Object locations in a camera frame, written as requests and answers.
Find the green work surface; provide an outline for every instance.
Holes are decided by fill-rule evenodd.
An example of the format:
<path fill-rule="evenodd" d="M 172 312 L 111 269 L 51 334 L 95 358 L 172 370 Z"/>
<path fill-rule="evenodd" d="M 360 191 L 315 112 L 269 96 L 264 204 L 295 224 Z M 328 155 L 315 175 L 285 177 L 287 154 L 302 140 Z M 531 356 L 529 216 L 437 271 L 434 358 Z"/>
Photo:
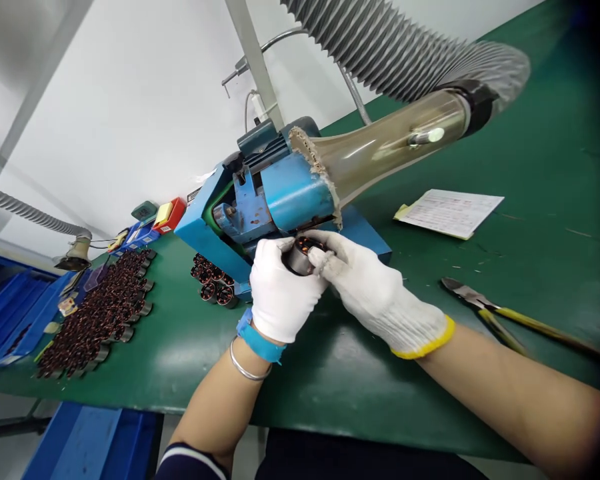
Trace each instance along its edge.
<path fill-rule="evenodd" d="M 504 114 L 355 204 L 393 249 L 391 266 L 405 286 L 456 321 L 486 332 L 468 306 L 442 290 L 444 276 L 600 348 L 600 74 L 560 4 L 549 0 L 488 35 L 533 62 L 526 91 Z M 369 106 L 373 118 L 394 108 L 386 99 Z M 357 122 L 352 114 L 325 133 Z M 468 241 L 392 220 L 401 204 L 431 188 L 505 200 Z M 230 311 L 202 302 L 189 276 L 193 250 L 173 234 L 153 245 L 159 255 L 147 276 L 156 282 L 149 294 L 155 306 L 129 344 L 114 345 L 98 370 L 72 380 L 35 379 L 34 353 L 0 370 L 0 391 L 182 413 L 233 338 L 244 305 Z M 503 324 L 541 362 L 600 388 L 600 365 Z M 264 383 L 256 425 L 522 459 L 416 363 L 393 356 L 331 292 L 282 362 Z"/>

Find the blue wristband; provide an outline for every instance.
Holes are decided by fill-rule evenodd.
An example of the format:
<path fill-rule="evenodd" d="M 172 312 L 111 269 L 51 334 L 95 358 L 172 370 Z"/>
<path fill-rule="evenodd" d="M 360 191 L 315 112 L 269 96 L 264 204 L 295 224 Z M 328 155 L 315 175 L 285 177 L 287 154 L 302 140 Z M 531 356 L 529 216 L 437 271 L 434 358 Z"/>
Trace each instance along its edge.
<path fill-rule="evenodd" d="M 280 357 L 287 346 L 281 347 L 264 339 L 262 335 L 251 326 L 251 320 L 253 320 L 253 314 L 249 308 L 245 310 L 244 315 L 242 315 L 242 318 L 240 318 L 238 326 L 236 327 L 238 336 L 244 339 L 249 348 L 251 348 L 258 357 L 270 363 L 281 365 Z"/>

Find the forearm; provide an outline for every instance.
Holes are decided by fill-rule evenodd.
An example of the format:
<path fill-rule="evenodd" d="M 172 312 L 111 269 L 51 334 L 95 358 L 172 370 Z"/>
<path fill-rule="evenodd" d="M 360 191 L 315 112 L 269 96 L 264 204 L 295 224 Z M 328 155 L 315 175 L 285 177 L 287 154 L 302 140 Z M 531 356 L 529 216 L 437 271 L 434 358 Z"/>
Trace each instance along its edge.
<path fill-rule="evenodd" d="M 577 475 L 599 445 L 600 391 L 478 332 L 457 325 L 418 363 L 549 475 Z"/>
<path fill-rule="evenodd" d="M 264 375 L 269 369 L 270 363 L 252 352 L 242 338 L 235 340 L 233 353 L 253 375 Z M 233 451 L 247 428 L 261 385 L 244 377 L 226 350 L 195 390 L 170 443 L 186 442 L 231 470 Z"/>

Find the knit work glove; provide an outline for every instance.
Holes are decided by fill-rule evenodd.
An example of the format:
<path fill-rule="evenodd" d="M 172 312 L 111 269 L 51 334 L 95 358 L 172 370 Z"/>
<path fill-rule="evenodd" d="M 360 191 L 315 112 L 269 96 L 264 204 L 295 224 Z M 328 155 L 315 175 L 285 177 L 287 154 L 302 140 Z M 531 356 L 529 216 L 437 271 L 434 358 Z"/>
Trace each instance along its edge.
<path fill-rule="evenodd" d="M 372 250 L 339 233 L 311 230 L 304 235 L 332 250 L 309 251 L 315 271 L 338 290 L 348 312 L 398 357 L 424 357 L 450 340 L 453 320 L 404 288 L 402 274 L 383 265 Z"/>
<path fill-rule="evenodd" d="M 327 288 L 317 275 L 300 277 L 282 264 L 282 252 L 294 239 L 260 240 L 249 276 L 253 296 L 253 322 L 260 333 L 273 340 L 293 343 L 296 334 Z"/>

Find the yellow plier handle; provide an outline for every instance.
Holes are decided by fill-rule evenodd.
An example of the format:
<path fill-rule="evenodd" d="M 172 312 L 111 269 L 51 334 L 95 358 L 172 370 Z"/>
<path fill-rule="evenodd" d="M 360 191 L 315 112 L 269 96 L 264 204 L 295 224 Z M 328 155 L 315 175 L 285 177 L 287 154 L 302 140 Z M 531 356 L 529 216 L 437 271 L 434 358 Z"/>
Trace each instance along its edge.
<path fill-rule="evenodd" d="M 592 357 L 600 359 L 599 350 L 596 350 L 596 348 L 592 347 L 591 345 L 581 340 L 578 340 L 576 337 L 569 335 L 568 333 L 564 333 L 556 328 L 553 328 L 547 325 L 546 323 L 542 323 L 538 320 L 532 319 L 531 317 L 528 317 L 526 315 L 523 315 L 522 313 L 518 313 L 515 310 L 511 310 L 508 308 L 498 308 L 494 311 L 499 313 L 503 317 L 513 320 L 514 322 L 519 323 L 520 325 L 523 325 L 527 328 L 540 332 L 549 338 L 563 343 L 564 345 L 568 345 L 571 348 L 574 348 Z"/>
<path fill-rule="evenodd" d="M 480 309 L 480 310 L 478 310 L 478 315 L 480 315 L 482 320 L 485 321 L 485 323 L 489 326 L 489 328 L 491 328 L 493 330 L 494 334 L 496 334 L 496 336 L 500 340 L 502 340 L 502 342 L 506 346 L 508 346 L 511 350 L 518 352 L 520 355 L 524 355 L 525 357 L 529 356 L 527 354 L 527 349 L 524 348 L 522 346 L 522 344 L 520 342 L 518 342 L 518 340 L 516 340 L 512 334 L 509 333 L 508 330 L 506 330 L 502 325 L 500 325 L 500 322 L 498 322 L 498 320 L 496 320 L 496 318 L 495 318 L 494 314 L 492 314 L 492 312 L 490 312 L 487 309 Z"/>

